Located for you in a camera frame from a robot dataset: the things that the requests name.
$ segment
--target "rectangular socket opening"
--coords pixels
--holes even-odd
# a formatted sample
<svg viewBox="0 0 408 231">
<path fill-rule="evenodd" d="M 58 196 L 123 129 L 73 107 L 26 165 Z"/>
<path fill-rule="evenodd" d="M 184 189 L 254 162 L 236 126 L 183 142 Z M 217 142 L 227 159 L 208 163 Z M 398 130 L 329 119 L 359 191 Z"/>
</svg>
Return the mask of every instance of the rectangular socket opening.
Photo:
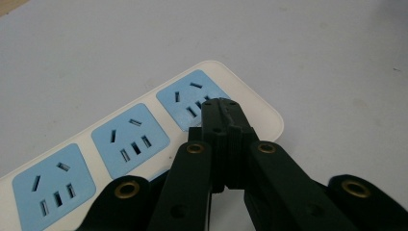
<svg viewBox="0 0 408 231">
<path fill-rule="evenodd" d="M 75 194 L 74 188 L 72 187 L 71 184 L 67 185 L 66 189 L 68 190 L 68 194 L 69 194 L 70 198 L 75 197 L 76 194 Z"/>
<path fill-rule="evenodd" d="M 188 108 L 187 108 L 187 112 L 189 112 L 189 114 L 190 114 L 192 117 L 197 117 L 197 114 L 192 110 L 191 107 L 188 107 Z"/>
<path fill-rule="evenodd" d="M 136 125 L 136 126 L 139 126 L 139 127 L 141 126 L 141 122 L 139 122 L 139 121 L 137 121 L 137 120 L 135 120 L 135 119 L 132 119 L 132 118 L 131 118 L 131 119 L 129 120 L 129 122 L 132 123 L 133 125 Z"/>
<path fill-rule="evenodd" d="M 203 88 L 202 85 L 199 85 L 199 84 L 196 84 L 196 83 L 190 83 L 190 86 L 196 87 L 196 88 L 198 88 L 198 89 L 202 89 L 202 88 Z"/>
<path fill-rule="evenodd" d="M 143 140 L 144 144 L 146 144 L 146 147 L 151 147 L 152 144 L 146 136 L 142 136 L 141 139 Z"/>
<path fill-rule="evenodd" d="M 40 207 L 40 209 L 41 209 L 41 211 L 42 211 L 42 215 L 45 217 L 45 216 L 47 216 L 50 212 L 48 211 L 48 206 L 47 206 L 47 202 L 45 201 L 45 200 L 42 200 L 40 203 L 39 203 L 39 207 Z"/>
<path fill-rule="evenodd" d="M 132 142 L 131 145 L 132 145 L 132 147 L 133 147 L 133 150 L 135 150 L 136 154 L 139 155 L 139 154 L 140 154 L 140 149 L 139 149 L 139 147 L 136 145 L 136 143 L 135 143 L 135 142 Z"/>
<path fill-rule="evenodd" d="M 197 105 L 197 107 L 198 107 L 199 109 L 201 109 L 201 103 L 200 103 L 200 101 L 195 102 L 195 105 Z"/>
<path fill-rule="evenodd" d="M 32 192 L 36 192 L 38 189 L 38 184 L 39 184 L 39 178 L 41 178 L 41 176 L 36 176 L 36 179 L 34 179 L 34 184 L 33 184 L 33 189 Z"/>
<path fill-rule="evenodd" d="M 180 92 L 179 92 L 179 91 L 176 91 L 174 94 L 175 94 L 175 95 L 174 95 L 174 97 L 175 97 L 174 99 L 175 99 L 176 103 L 180 102 Z"/>
<path fill-rule="evenodd" d="M 59 192 L 54 193 L 54 198 L 55 198 L 55 203 L 57 203 L 57 207 L 60 207 L 63 205 L 63 201 L 61 200 L 61 196 Z"/>
<path fill-rule="evenodd" d="M 123 160 L 124 160 L 125 162 L 130 161 L 130 157 L 129 157 L 129 155 L 127 154 L 127 152 L 126 152 L 125 149 L 120 150 L 120 154 L 122 154 Z"/>
<path fill-rule="evenodd" d="M 57 167 L 59 167 L 60 169 L 62 169 L 62 170 L 64 170 L 64 171 L 69 171 L 69 169 L 71 168 L 71 167 L 69 167 L 68 165 L 63 164 L 63 163 L 58 163 L 58 164 L 57 164 Z"/>
</svg>

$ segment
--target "metal grommet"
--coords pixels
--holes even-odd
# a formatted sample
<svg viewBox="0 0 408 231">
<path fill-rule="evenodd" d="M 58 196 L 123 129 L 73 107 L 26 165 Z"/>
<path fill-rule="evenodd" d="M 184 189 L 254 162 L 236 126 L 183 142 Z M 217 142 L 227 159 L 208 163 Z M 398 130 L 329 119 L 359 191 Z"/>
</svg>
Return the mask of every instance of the metal grommet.
<svg viewBox="0 0 408 231">
<path fill-rule="evenodd" d="M 140 185 L 136 181 L 122 182 L 115 189 L 115 196 L 119 199 L 128 199 L 136 194 L 140 190 Z"/>
<path fill-rule="evenodd" d="M 371 195 L 370 190 L 365 185 L 355 180 L 344 180 L 342 187 L 346 192 L 360 198 L 367 198 Z"/>
<path fill-rule="evenodd" d="M 263 142 L 263 143 L 260 143 L 259 145 L 258 145 L 258 151 L 261 151 L 261 152 L 264 152 L 264 153 L 273 153 L 273 152 L 275 152 L 276 151 L 276 148 L 275 148 L 275 146 L 273 146 L 272 144 L 270 144 L 270 143 L 265 143 L 265 142 Z"/>
<path fill-rule="evenodd" d="M 204 146 L 199 143 L 193 143 L 187 146 L 187 151 L 191 154 L 201 153 L 204 151 Z"/>
</svg>

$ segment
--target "outlet slot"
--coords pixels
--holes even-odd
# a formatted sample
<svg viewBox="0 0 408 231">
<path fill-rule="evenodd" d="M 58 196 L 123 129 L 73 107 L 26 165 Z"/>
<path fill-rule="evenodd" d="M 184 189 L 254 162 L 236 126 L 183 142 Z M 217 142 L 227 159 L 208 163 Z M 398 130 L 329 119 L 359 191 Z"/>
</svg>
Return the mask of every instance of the outlet slot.
<svg viewBox="0 0 408 231">
<path fill-rule="evenodd" d="M 136 125 L 136 126 L 139 126 L 139 127 L 141 126 L 141 122 L 139 122 L 139 121 L 137 121 L 137 120 L 134 120 L 134 119 L 132 119 L 132 118 L 129 120 L 129 122 L 132 123 L 132 124 L 134 124 L 134 125 Z"/>
<path fill-rule="evenodd" d="M 139 155 L 139 154 L 140 154 L 140 149 L 139 149 L 139 147 L 136 145 L 136 143 L 135 143 L 135 142 L 132 142 L 131 145 L 132 145 L 132 147 L 133 147 L 133 150 L 135 150 L 136 155 Z"/>
<path fill-rule="evenodd" d="M 150 140 L 146 136 L 142 136 L 141 139 L 143 140 L 144 144 L 146 144 L 147 148 L 152 146 L 152 144 L 150 143 Z"/>
<path fill-rule="evenodd" d="M 58 163 L 57 167 L 59 167 L 60 169 L 64 170 L 64 171 L 69 171 L 70 167 L 68 165 L 65 165 L 63 163 Z"/>
<path fill-rule="evenodd" d="M 33 189 L 31 190 L 31 192 L 37 191 L 40 178 L 41 176 L 36 176 L 36 179 L 34 179 L 34 185 L 33 185 Z"/>
<path fill-rule="evenodd" d="M 42 201 L 39 203 L 39 207 L 41 208 L 42 216 L 43 216 L 43 217 L 45 217 L 45 216 L 47 216 L 47 215 L 50 214 L 50 212 L 48 211 L 47 202 L 46 202 L 45 200 L 42 200 Z"/>
<path fill-rule="evenodd" d="M 203 88 L 202 85 L 199 85 L 199 84 L 196 84 L 196 83 L 190 83 L 190 86 L 196 87 L 196 88 L 198 88 L 198 89 L 202 89 L 202 88 Z"/>
<path fill-rule="evenodd" d="M 197 114 L 192 110 L 191 107 L 188 107 L 188 108 L 187 108 L 187 111 L 189 112 L 189 114 L 190 114 L 192 117 L 197 117 Z"/>
<path fill-rule="evenodd" d="M 196 101 L 196 102 L 195 102 L 195 105 L 197 105 L 197 107 L 201 110 L 201 103 L 200 103 L 200 101 Z"/>
<path fill-rule="evenodd" d="M 111 142 L 115 142 L 115 140 L 116 140 L 116 130 L 112 130 L 112 133 L 111 133 Z"/>
<path fill-rule="evenodd" d="M 129 157 L 129 155 L 127 154 L 127 152 L 126 152 L 125 149 L 120 150 L 120 154 L 122 154 L 123 160 L 125 160 L 125 162 L 130 161 L 130 157 Z"/>
<path fill-rule="evenodd" d="M 63 201 L 61 200 L 61 196 L 59 192 L 54 193 L 54 198 L 55 198 L 55 202 L 57 203 L 57 207 L 60 207 L 63 205 Z"/>
<path fill-rule="evenodd" d="M 75 191 L 71 184 L 67 185 L 66 189 L 68 190 L 69 198 L 75 197 Z"/>
<path fill-rule="evenodd" d="M 176 103 L 180 102 L 180 92 L 176 91 L 174 94 Z"/>
</svg>

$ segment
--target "white power strip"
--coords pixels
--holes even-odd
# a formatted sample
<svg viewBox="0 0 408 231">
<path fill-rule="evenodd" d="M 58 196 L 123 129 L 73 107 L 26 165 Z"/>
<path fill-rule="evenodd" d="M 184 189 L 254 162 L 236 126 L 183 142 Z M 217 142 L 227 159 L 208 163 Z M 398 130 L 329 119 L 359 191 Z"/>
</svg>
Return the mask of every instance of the white power strip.
<svg viewBox="0 0 408 231">
<path fill-rule="evenodd" d="M 282 134 L 282 117 L 227 67 L 197 64 L 1 178 L 0 230 L 76 229 L 113 179 L 169 169 L 200 124 L 200 103 L 221 96 L 241 105 L 261 140 Z"/>
</svg>

